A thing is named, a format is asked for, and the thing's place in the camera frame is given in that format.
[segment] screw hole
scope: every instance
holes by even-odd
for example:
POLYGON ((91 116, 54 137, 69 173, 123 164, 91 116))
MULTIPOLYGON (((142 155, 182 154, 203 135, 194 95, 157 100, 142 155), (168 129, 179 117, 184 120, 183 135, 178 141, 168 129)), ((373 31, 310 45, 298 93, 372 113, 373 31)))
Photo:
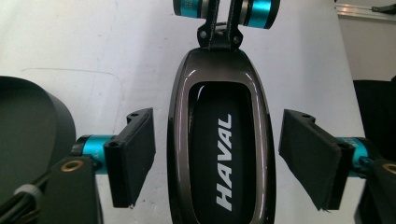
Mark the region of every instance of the screw hole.
POLYGON ((82 164, 84 164, 83 161, 69 161, 61 167, 61 170, 63 172, 72 172, 78 170, 82 164))
POLYGON ((205 39, 207 37, 207 33, 205 31, 201 31, 201 33, 199 33, 199 36, 205 39))
POLYGON ((239 37, 239 36, 234 36, 234 37, 233 37, 233 42, 234 42, 235 44, 239 44, 239 43, 241 42, 241 37, 239 37))
POLYGON ((120 144, 119 144, 118 142, 110 142, 108 145, 109 145, 110 147, 117 147, 117 146, 119 146, 120 144))
POLYGON ((396 165, 395 164, 387 163, 387 164, 382 165, 382 167, 384 167, 384 169, 386 169, 387 171, 396 175, 396 165))

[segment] cable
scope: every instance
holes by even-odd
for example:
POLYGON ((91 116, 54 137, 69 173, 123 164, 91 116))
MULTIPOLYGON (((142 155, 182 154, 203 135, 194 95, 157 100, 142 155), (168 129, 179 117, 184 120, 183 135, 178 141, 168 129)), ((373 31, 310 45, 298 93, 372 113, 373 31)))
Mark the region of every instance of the cable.
POLYGON ((20 201, 0 216, 0 224, 6 224, 15 221, 19 216, 26 212, 27 209, 31 208, 35 204, 33 196, 23 193, 20 201))
POLYGON ((23 193, 22 192, 18 193, 13 197, 11 197, 10 199, 8 199, 8 201, 3 203, 2 205, 0 205, 0 217, 9 209, 11 209, 13 206, 15 206, 21 200, 22 197, 23 197, 23 193))
POLYGON ((24 215, 29 209, 37 208, 39 201, 36 197, 37 195, 32 194, 29 189, 26 190, 26 186, 30 189, 44 191, 48 179, 49 173, 45 173, 33 181, 31 185, 23 185, 17 189, 13 197, 0 205, 0 224, 13 222, 24 215))

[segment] black mounting bracket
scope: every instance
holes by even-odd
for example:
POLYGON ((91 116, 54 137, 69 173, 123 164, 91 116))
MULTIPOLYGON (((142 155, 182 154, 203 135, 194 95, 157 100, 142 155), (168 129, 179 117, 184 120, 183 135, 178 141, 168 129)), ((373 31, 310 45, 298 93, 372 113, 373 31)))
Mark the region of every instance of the black mounting bracket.
POLYGON ((396 4, 385 7, 372 7, 373 12, 381 12, 389 15, 396 15, 396 4))
POLYGON ((232 0, 227 22, 217 23, 220 0, 209 1, 206 22, 198 28, 197 38, 201 48, 233 50, 242 44, 243 35, 238 30, 243 0, 232 0))

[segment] white background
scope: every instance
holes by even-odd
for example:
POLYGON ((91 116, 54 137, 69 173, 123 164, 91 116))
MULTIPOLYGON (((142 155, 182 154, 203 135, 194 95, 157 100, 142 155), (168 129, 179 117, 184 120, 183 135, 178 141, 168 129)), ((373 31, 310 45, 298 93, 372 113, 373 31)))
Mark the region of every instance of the white background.
MULTIPOLYGON (((125 116, 154 107, 157 154, 134 210, 114 209, 98 185, 106 223, 170 223, 166 123, 179 63, 204 21, 174 15, 172 1, 0 2, 0 75, 33 80, 69 108, 77 135, 118 133, 125 116)), ((332 0, 283 0, 271 30, 240 28, 262 79, 276 150, 284 108, 337 136, 363 136, 332 0)), ((348 179, 340 211, 318 212, 276 153, 276 223, 354 223, 362 181, 348 179)))

